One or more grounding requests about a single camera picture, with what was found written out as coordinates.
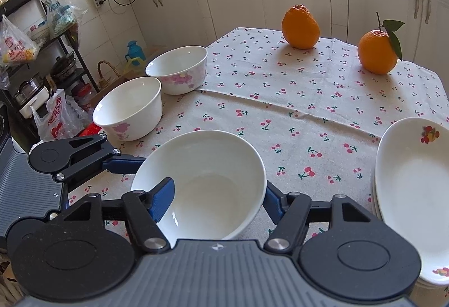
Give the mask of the white bowl pink flowers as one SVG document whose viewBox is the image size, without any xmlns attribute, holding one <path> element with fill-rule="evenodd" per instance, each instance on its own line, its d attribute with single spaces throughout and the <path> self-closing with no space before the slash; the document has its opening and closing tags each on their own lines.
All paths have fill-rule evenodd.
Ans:
<svg viewBox="0 0 449 307">
<path fill-rule="evenodd" d="M 120 141 L 138 140 L 153 131 L 163 114 L 159 79 L 131 79 L 105 95 L 96 105 L 93 122 Z"/>
</svg>

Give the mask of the plain white bowl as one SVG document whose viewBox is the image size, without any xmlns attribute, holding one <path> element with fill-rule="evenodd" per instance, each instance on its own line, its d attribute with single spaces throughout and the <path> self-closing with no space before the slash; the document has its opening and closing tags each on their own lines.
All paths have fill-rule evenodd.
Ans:
<svg viewBox="0 0 449 307">
<path fill-rule="evenodd" d="M 237 238 L 262 206 L 265 165 L 255 148 L 232 133 L 184 133 L 155 150 L 139 167 L 132 189 L 174 181 L 174 199 L 158 223 L 170 244 L 181 238 Z"/>
</svg>

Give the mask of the white plate with fruit print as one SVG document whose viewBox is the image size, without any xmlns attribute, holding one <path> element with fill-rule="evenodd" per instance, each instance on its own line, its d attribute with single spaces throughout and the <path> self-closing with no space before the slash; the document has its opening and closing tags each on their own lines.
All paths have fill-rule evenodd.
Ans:
<svg viewBox="0 0 449 307">
<path fill-rule="evenodd" d="M 374 180 L 383 221 L 418 250 L 420 276 L 448 284 L 448 129 L 424 118 L 392 124 Z"/>
</svg>

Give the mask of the white plate stack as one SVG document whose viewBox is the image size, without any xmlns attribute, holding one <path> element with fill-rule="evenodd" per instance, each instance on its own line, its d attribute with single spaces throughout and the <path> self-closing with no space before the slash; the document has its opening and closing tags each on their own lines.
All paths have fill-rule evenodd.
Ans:
<svg viewBox="0 0 449 307">
<path fill-rule="evenodd" d="M 377 216 L 377 218 L 380 220 L 384 220 L 381 215 L 379 203 L 377 201 L 375 180 L 371 181 L 371 205 L 373 208 L 373 213 Z M 448 288 L 448 284 L 440 285 L 440 284 L 431 283 L 431 282 L 428 282 L 426 279 L 423 279 L 421 276 L 419 276 L 419 278 L 417 279 L 416 285 L 420 286 L 421 288 L 425 288 L 427 290 L 437 290 L 437 289 L 442 289 L 442 288 L 446 288 L 446 289 Z"/>
</svg>

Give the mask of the white kitchen cabinets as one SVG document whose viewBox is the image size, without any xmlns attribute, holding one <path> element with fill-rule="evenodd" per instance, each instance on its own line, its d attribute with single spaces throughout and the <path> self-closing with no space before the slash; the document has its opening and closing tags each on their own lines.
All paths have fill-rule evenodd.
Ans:
<svg viewBox="0 0 449 307">
<path fill-rule="evenodd" d="M 403 57 L 448 78 L 448 0 L 136 0 L 145 41 L 207 45 L 236 27 L 280 29 L 294 5 L 307 7 L 323 37 L 357 44 L 383 19 L 403 22 Z"/>
</svg>

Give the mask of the red white plastic bag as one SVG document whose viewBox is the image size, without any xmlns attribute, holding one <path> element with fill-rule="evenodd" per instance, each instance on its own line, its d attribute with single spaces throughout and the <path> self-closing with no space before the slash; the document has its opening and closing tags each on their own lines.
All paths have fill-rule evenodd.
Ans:
<svg viewBox="0 0 449 307">
<path fill-rule="evenodd" d="M 75 99 L 57 89 L 46 102 L 47 114 L 41 117 L 31 107 L 37 132 L 43 142 L 78 136 L 90 123 L 91 115 L 81 108 Z"/>
</svg>

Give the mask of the wicker basket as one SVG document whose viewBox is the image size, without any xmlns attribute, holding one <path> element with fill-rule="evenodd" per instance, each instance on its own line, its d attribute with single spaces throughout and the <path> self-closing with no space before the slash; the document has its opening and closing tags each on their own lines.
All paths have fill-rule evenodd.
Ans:
<svg viewBox="0 0 449 307">
<path fill-rule="evenodd" d="M 109 83 L 121 76 L 120 72 L 107 60 L 100 60 L 97 63 L 97 73 L 99 75 L 98 86 L 100 89 L 105 89 Z M 110 73 L 115 75 L 114 79 L 111 76 L 107 76 Z"/>
</svg>

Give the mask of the cherry print tablecloth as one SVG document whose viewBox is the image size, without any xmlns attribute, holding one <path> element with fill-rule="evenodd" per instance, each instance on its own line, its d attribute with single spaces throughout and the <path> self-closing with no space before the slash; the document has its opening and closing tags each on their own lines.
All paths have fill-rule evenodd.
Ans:
<svg viewBox="0 0 449 307">
<path fill-rule="evenodd" d="M 301 51 L 264 29 L 234 29 L 210 45 L 203 86 L 166 95 L 163 106 L 148 136 L 116 145 L 148 158 L 184 133 L 229 132 L 255 148 L 280 190 L 320 201 L 343 193 L 367 208 L 377 148 L 392 124 L 424 118 L 448 129 L 448 98 L 432 71 L 401 61 L 378 76 L 362 68 L 353 45 L 322 38 Z M 117 199 L 134 190 L 134 178 L 104 172 L 68 200 L 91 192 Z"/>
</svg>

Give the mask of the blue thermos jug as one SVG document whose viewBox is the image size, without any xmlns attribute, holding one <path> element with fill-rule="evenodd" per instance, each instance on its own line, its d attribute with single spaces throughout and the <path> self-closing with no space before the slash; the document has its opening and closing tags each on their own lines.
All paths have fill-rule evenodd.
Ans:
<svg viewBox="0 0 449 307">
<path fill-rule="evenodd" d="M 143 51 L 143 49 L 137 44 L 136 41 L 130 41 L 127 44 L 128 51 L 125 55 L 125 59 L 127 63 L 131 67 L 137 67 L 140 66 L 142 63 L 145 62 L 146 56 Z"/>
</svg>

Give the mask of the black metal shelf rack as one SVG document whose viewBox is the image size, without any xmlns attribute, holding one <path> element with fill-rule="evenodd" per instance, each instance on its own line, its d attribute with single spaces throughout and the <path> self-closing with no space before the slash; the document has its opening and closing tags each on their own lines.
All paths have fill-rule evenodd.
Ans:
<svg viewBox="0 0 449 307">
<path fill-rule="evenodd" d="M 8 0 L 1 5 L 1 16 L 10 16 L 30 1 L 32 0 Z M 82 74 L 88 76 L 93 88 L 96 92 L 99 92 L 99 87 L 79 52 L 78 26 L 85 11 L 81 11 L 68 0 L 40 0 L 40 2 L 46 14 L 45 28 L 48 31 L 49 39 L 39 48 L 44 49 L 57 41 L 64 52 L 67 53 L 61 41 L 62 36 L 64 36 L 83 68 Z"/>
</svg>

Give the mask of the bumpy orange without leaves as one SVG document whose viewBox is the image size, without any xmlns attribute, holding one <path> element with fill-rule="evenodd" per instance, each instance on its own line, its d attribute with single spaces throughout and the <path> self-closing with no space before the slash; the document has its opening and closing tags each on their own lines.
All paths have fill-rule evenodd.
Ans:
<svg viewBox="0 0 449 307">
<path fill-rule="evenodd" d="M 291 7 L 281 22 L 285 40 L 294 48 L 308 50 L 320 38 L 320 27 L 307 7 L 302 4 Z"/>
</svg>

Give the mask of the orange with green leaves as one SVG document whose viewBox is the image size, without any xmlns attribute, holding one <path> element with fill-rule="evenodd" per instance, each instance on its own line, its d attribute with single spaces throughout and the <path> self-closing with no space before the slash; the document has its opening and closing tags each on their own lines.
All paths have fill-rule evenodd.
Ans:
<svg viewBox="0 0 449 307">
<path fill-rule="evenodd" d="M 381 20 L 376 12 L 377 29 L 365 33 L 358 42 L 358 59 L 362 67 L 372 74 L 389 74 L 397 61 L 403 60 L 403 50 L 396 32 L 405 22 L 395 19 Z"/>
</svg>

